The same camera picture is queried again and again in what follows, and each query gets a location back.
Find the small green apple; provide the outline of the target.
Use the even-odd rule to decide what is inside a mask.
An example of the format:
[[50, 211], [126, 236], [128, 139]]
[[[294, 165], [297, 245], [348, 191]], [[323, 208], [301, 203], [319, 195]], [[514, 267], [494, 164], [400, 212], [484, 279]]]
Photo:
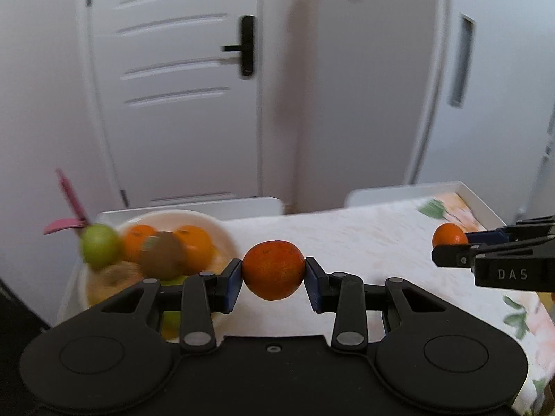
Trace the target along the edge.
[[[163, 281], [163, 286], [182, 286], [187, 276], [180, 276], [171, 281]], [[165, 340], [171, 341], [179, 337], [181, 322], [181, 311], [165, 311], [162, 317], [160, 334]]]

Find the brown kiwi with sticker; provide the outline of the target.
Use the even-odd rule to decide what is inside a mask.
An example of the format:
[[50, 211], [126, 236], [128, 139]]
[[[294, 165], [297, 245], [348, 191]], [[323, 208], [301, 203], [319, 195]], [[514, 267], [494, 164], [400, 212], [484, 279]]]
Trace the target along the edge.
[[183, 275], [185, 252], [181, 241], [167, 231], [158, 231], [143, 244], [138, 266], [146, 278], [171, 281]]

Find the small mandarin orange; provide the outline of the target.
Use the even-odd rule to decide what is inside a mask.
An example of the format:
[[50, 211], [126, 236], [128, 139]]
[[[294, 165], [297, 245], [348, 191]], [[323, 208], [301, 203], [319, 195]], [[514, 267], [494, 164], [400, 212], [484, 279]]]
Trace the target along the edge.
[[259, 298], [283, 300], [302, 284], [305, 257], [289, 241], [265, 241], [246, 253], [242, 275], [248, 289]]

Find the red yellow apple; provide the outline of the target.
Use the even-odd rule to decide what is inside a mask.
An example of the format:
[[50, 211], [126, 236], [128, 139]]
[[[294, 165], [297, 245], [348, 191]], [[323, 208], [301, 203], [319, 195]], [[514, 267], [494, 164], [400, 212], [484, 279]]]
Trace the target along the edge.
[[98, 272], [91, 271], [86, 284], [87, 301], [94, 306], [144, 279], [145, 276], [139, 266], [126, 261], [108, 266]]

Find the large green apple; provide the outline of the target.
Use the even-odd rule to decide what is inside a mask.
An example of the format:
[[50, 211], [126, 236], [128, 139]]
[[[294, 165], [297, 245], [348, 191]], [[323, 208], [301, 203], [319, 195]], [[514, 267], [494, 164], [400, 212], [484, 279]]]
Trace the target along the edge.
[[121, 242], [119, 233], [106, 224], [91, 224], [81, 236], [81, 256], [95, 272], [119, 261]]

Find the orange right in bowl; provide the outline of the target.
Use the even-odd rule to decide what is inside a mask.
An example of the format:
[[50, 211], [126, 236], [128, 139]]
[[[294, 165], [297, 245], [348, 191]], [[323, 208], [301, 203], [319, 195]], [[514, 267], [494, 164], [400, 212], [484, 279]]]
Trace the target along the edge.
[[185, 275], [195, 275], [210, 268], [214, 259], [214, 244], [210, 235], [202, 228], [184, 225], [173, 234], [181, 241], [185, 252], [182, 270]]

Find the orange in bowl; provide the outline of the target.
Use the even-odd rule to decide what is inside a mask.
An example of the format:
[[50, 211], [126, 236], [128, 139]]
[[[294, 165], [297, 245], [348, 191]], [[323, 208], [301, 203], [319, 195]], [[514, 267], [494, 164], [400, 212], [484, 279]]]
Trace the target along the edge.
[[214, 259], [214, 244], [210, 235], [202, 228], [184, 225], [173, 234], [181, 241], [185, 252], [182, 270], [185, 275], [195, 275], [210, 268]]
[[137, 263], [144, 242], [156, 233], [157, 230], [148, 224], [135, 224], [128, 228], [121, 237], [123, 259]]

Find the white fruit bowl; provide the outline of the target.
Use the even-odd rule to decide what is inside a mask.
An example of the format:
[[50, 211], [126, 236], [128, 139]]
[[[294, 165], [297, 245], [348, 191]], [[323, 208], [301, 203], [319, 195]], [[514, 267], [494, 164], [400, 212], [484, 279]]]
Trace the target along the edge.
[[210, 215], [151, 208], [103, 215], [85, 230], [81, 257], [75, 288], [85, 311], [144, 279], [175, 286], [204, 271], [219, 274], [240, 252]]

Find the orange left in bowl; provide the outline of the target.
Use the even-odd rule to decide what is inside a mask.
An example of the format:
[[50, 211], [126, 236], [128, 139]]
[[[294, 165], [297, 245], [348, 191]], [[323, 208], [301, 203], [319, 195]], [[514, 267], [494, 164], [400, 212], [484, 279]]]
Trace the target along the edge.
[[157, 230], [148, 224], [135, 224], [128, 228], [121, 237], [123, 259], [137, 263], [144, 242], [156, 233]]

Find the white sliding wardrobe door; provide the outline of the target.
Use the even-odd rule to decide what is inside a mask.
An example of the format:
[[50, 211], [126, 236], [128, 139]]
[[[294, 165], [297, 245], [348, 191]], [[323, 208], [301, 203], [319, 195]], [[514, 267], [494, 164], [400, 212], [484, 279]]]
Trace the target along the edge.
[[554, 0], [448, 0], [417, 183], [461, 181], [522, 218], [554, 137]]

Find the pink plastic stand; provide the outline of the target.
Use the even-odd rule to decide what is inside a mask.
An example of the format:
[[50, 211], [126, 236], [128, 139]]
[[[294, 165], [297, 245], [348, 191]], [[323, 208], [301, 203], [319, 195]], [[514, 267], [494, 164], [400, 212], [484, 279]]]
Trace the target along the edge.
[[43, 234], [50, 235], [61, 231], [72, 230], [78, 237], [81, 237], [84, 230], [90, 226], [89, 218], [86, 215], [86, 211], [70, 179], [60, 168], [57, 168], [55, 173], [57, 174], [59, 189], [70, 209], [71, 216], [70, 218], [57, 219], [51, 222], [43, 229]]

